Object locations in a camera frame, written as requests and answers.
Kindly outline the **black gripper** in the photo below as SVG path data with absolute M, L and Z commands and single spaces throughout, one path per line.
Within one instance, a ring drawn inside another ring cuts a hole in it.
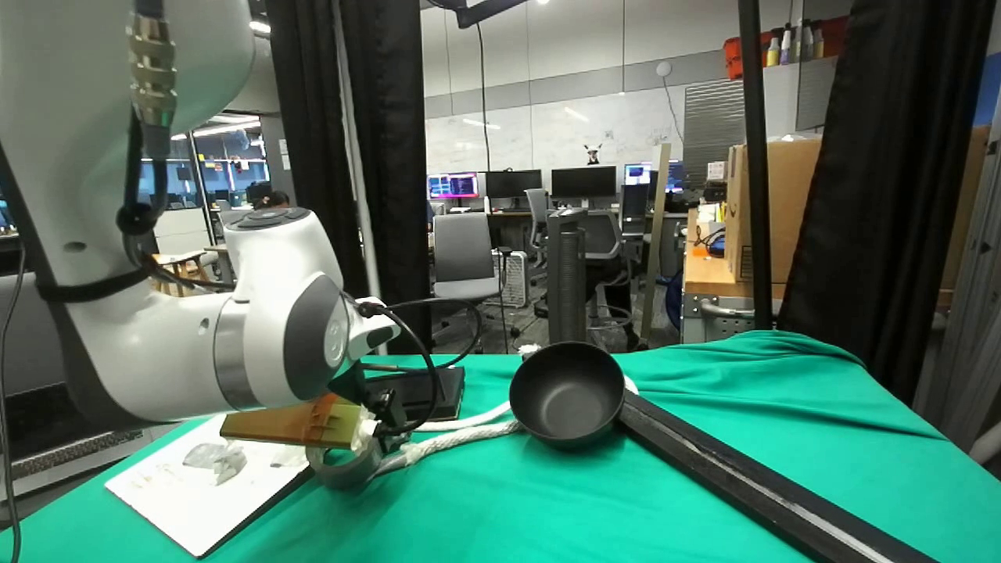
M 333 378 L 330 391 L 375 420 L 375 437 L 401 443 L 405 437 L 405 411 L 394 388 L 375 388 L 367 378 Z

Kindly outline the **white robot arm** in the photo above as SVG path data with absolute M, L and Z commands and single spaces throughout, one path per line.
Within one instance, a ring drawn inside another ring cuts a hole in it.
M 343 290 L 303 207 L 224 223 L 228 284 L 156 258 L 168 141 L 222 113 L 253 66 L 246 0 L 0 0 L 3 192 L 68 360 L 74 411 L 104 429 L 296 405 L 401 333 Z

